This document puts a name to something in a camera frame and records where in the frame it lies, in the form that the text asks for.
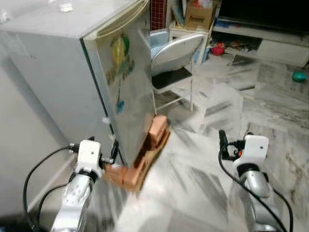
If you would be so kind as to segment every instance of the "refrigerator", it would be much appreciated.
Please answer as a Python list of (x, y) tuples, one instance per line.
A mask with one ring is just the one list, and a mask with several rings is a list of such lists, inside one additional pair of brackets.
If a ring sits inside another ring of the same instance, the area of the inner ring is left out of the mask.
[(116, 139), (130, 167), (154, 116), (149, 0), (70, 2), (1, 25), (1, 41), (70, 143), (95, 136), (108, 157)]

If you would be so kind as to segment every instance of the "refrigerator top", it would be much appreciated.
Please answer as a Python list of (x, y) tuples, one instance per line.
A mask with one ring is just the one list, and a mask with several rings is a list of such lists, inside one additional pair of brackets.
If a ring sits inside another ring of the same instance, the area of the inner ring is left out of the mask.
[(73, 11), (67, 13), (56, 1), (4, 23), (0, 31), (79, 39), (138, 1), (143, 0), (71, 0)]

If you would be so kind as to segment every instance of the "cardboard box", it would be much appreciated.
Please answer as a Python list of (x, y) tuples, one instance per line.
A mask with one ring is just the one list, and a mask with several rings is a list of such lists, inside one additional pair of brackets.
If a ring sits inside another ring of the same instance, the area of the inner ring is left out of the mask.
[(216, 4), (212, 8), (198, 8), (193, 6), (194, 1), (189, 1), (186, 14), (186, 29), (196, 30), (198, 26), (203, 27), (205, 31), (209, 31), (216, 13)]

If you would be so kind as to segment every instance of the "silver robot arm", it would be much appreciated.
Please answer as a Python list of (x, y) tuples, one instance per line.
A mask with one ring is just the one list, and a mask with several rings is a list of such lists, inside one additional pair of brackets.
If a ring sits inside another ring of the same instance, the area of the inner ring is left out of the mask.
[[(253, 134), (246, 135), (243, 141), (238, 141), (239, 147), (234, 152), (235, 156), (230, 156), (227, 149), (224, 150), (224, 145), (227, 145), (225, 132), (221, 130), (219, 136), (220, 148), (223, 147), (222, 159), (233, 161), (238, 180), (279, 217), (279, 210), (274, 201), (274, 189), (268, 181), (267, 174), (260, 171), (267, 154), (268, 138)], [(282, 231), (274, 217), (255, 197), (244, 189), (239, 192), (239, 196), (244, 205), (247, 227), (250, 232)]]
[(118, 153), (115, 141), (109, 158), (102, 157), (101, 144), (83, 140), (77, 147), (78, 158), (74, 172), (62, 196), (62, 205), (57, 213), (51, 232), (83, 232), (86, 222), (85, 212), (89, 206), (91, 191), (95, 181), (102, 177), (103, 163), (113, 164)]

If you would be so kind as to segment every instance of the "cable connector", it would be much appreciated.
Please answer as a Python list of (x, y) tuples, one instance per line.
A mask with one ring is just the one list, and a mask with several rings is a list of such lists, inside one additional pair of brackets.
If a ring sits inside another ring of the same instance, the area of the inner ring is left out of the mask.
[(231, 142), (229, 143), (229, 145), (232, 145), (234, 147), (236, 147), (237, 149), (244, 149), (245, 145), (246, 145), (246, 141), (245, 140), (236, 140), (235, 142)]
[(70, 144), (69, 147), (70, 147), (70, 150), (73, 153), (78, 153), (78, 151), (79, 151), (79, 144)]

